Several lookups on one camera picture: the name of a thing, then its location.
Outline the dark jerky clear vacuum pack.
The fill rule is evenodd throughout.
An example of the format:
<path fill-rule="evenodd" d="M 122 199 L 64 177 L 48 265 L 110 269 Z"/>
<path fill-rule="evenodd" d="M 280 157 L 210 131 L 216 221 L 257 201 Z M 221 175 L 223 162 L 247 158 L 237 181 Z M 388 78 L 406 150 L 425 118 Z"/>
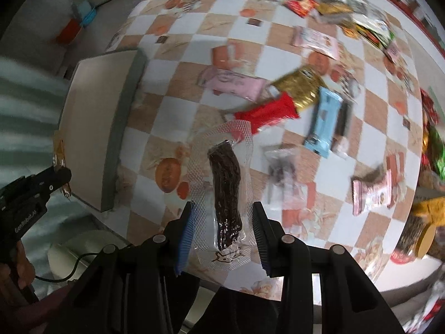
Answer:
<path fill-rule="evenodd" d="M 187 168 L 192 203 L 192 248 L 206 269 L 231 271 L 250 262 L 253 189 L 249 121 L 233 120 L 198 134 Z"/>

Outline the gold foil snack packet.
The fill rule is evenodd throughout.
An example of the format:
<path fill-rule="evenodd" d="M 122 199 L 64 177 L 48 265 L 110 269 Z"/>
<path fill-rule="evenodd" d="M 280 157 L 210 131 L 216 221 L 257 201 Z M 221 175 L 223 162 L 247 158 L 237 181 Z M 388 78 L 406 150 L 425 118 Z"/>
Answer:
<path fill-rule="evenodd" d="M 297 112 L 316 105 L 319 98 L 319 88 L 326 87 L 321 76 L 310 65 L 302 66 L 280 77 L 271 85 L 290 96 Z"/>

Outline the pink white biscuit packet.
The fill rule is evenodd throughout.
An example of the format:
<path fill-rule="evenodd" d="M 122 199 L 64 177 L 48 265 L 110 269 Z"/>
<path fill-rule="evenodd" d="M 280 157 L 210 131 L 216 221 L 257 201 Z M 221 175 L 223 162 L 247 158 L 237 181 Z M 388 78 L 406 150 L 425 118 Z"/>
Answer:
<path fill-rule="evenodd" d="M 337 39 L 308 27 L 295 27 L 292 45 L 317 51 L 334 60 L 339 59 Z"/>

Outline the light blue snack bar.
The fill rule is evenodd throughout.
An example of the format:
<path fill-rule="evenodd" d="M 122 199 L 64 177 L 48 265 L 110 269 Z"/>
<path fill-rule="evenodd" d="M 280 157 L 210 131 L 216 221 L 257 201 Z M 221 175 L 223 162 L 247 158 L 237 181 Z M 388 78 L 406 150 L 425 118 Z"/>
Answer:
<path fill-rule="evenodd" d="M 326 87 L 319 87 L 318 93 L 318 105 L 311 130 L 303 145 L 321 157 L 328 158 L 343 99 Z"/>

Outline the red plastic bucket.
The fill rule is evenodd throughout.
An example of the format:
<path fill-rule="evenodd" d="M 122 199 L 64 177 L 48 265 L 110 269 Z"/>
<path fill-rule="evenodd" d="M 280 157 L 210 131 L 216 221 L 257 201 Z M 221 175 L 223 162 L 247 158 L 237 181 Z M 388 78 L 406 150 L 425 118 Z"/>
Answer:
<path fill-rule="evenodd" d="M 61 46 L 68 46 L 74 42 L 80 31 L 80 22 L 72 18 L 55 38 L 55 42 Z"/>

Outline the blue plastic basin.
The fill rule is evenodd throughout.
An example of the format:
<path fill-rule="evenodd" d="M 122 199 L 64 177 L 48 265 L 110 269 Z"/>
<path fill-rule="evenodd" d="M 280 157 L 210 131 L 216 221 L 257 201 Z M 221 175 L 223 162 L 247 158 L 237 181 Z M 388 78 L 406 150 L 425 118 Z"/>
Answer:
<path fill-rule="evenodd" d="M 97 10 L 95 6 L 87 0 L 79 2 L 76 7 L 81 20 L 80 25 L 85 28 L 92 23 L 97 15 Z"/>

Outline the clear wrapper dark candy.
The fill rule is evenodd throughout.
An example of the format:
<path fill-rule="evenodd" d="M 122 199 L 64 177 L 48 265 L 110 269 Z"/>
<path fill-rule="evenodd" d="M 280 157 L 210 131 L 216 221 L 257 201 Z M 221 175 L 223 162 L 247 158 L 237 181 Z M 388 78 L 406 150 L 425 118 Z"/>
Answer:
<path fill-rule="evenodd" d="M 268 149 L 264 152 L 268 162 L 267 202 L 271 206 L 280 204 L 283 209 L 300 199 L 296 189 L 296 159 L 299 150 L 295 146 Z"/>

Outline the pink brown snack pouch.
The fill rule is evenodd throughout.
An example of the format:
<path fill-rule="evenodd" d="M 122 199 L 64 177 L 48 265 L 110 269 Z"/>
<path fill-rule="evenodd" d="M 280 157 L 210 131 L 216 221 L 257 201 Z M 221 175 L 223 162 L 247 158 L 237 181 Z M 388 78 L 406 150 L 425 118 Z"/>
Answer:
<path fill-rule="evenodd" d="M 359 216 L 382 206 L 389 206 L 392 197 L 391 170 L 373 182 L 352 180 L 352 214 Z"/>

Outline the yellow snack box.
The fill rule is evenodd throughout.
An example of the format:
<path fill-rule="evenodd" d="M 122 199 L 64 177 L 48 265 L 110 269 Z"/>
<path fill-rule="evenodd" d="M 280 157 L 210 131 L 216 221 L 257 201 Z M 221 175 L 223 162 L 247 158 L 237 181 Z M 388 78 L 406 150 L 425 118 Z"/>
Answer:
<path fill-rule="evenodd" d="M 444 225 L 444 197 L 415 203 L 412 211 L 415 216 L 426 217 L 436 225 Z"/>

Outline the round wooden lid container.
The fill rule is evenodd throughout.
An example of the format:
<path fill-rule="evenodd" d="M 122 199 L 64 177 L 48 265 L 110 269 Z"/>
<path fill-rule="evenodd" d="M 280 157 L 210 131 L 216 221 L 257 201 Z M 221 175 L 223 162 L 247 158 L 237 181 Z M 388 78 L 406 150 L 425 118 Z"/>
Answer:
<path fill-rule="evenodd" d="M 404 265 L 422 259 L 431 248 L 437 227 L 426 218 L 410 214 L 390 260 Z"/>

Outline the green yellow snack packet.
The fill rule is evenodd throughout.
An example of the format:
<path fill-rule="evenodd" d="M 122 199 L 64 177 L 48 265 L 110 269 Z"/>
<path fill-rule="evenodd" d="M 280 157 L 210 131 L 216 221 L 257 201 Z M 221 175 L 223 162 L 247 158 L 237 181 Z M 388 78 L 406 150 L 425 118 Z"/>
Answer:
<path fill-rule="evenodd" d="M 353 13 L 352 22 L 357 32 L 379 49 L 385 49 L 394 38 L 388 24 L 381 19 L 373 19 L 364 14 Z"/>

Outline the pink snack bar wrapper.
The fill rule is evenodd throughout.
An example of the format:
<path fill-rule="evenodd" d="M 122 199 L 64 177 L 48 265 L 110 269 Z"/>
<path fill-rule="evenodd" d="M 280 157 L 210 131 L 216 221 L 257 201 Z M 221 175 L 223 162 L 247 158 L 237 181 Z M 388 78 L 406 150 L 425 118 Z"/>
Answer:
<path fill-rule="evenodd" d="M 207 67 L 198 77 L 197 84 L 222 94 L 232 94 L 255 103 L 267 81 L 243 75 L 232 70 Z"/>

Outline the dark stick clear wrapper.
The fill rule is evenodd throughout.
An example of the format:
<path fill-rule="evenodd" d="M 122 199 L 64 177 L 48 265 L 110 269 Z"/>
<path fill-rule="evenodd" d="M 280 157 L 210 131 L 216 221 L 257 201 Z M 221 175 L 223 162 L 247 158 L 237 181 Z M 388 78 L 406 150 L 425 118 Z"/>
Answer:
<path fill-rule="evenodd" d="M 352 127 L 354 105 L 355 104 L 353 101 L 344 100 L 339 110 L 331 150 L 342 158 L 346 158 L 348 156 L 349 136 Z"/>

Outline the red chips packet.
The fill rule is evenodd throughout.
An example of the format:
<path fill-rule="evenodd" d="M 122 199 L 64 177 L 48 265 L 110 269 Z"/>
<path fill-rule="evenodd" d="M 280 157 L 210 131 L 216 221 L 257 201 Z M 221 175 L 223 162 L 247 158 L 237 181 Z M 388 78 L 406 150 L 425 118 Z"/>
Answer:
<path fill-rule="evenodd" d="M 316 9 L 318 3 L 315 0 L 287 0 L 284 6 L 299 17 L 305 18 Z"/>

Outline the red snack bar wrapper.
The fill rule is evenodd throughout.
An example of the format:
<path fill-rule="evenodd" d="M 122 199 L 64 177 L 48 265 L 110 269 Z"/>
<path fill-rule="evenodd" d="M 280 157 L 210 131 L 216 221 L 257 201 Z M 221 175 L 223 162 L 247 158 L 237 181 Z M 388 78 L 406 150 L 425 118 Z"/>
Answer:
<path fill-rule="evenodd" d="M 287 119 L 300 118 L 292 98 L 286 92 L 282 92 L 276 100 L 270 100 L 268 103 L 248 111 L 228 114 L 226 117 L 229 121 L 248 121 L 252 134 L 257 134 L 267 127 L 281 124 Z"/>

